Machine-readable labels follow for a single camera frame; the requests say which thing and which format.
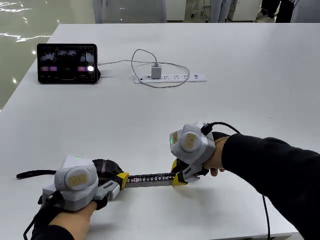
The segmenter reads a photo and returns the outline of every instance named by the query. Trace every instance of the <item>tape measure blade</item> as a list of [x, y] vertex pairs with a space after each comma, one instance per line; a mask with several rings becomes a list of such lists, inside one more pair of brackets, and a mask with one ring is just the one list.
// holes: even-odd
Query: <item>tape measure blade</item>
[[126, 181], [125, 188], [170, 186], [174, 177], [173, 173], [131, 175]]

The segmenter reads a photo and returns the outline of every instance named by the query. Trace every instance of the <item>beige sticker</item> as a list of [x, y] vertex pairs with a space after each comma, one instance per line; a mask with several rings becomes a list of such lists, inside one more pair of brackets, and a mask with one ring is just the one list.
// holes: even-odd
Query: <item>beige sticker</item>
[[173, 141], [173, 144], [178, 142], [178, 132], [177, 131], [172, 134], [172, 141]]
[[72, 188], [81, 184], [85, 184], [86, 182], [87, 175], [85, 173], [69, 177], [69, 185]]
[[187, 149], [192, 149], [195, 145], [196, 135], [188, 133], [185, 138], [184, 147]]

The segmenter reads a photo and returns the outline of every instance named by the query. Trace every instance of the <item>glossy floor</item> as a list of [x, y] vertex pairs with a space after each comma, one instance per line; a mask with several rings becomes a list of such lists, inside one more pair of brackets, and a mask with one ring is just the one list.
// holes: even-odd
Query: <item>glossy floor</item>
[[95, 23], [90, 0], [0, 0], [0, 110], [58, 24]]

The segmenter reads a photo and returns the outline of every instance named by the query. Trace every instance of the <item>power adapter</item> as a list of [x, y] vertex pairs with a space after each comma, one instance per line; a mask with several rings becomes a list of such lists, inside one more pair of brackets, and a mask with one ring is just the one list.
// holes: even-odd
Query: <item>power adapter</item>
[[161, 66], [158, 62], [155, 62], [151, 66], [151, 78], [152, 79], [161, 79]]

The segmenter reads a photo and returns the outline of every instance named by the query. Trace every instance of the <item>shoe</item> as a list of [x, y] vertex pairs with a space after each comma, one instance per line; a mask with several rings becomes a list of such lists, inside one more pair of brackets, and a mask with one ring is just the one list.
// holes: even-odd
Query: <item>shoe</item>
[[271, 18], [269, 16], [263, 16], [262, 18], [257, 19], [256, 22], [273, 24], [275, 22], [275, 18]]
[[266, 16], [266, 15], [264, 15], [264, 14], [262, 13], [262, 11], [260, 11], [260, 12], [258, 13], [258, 15], [256, 16], [256, 20], [262, 19], [264, 16]]

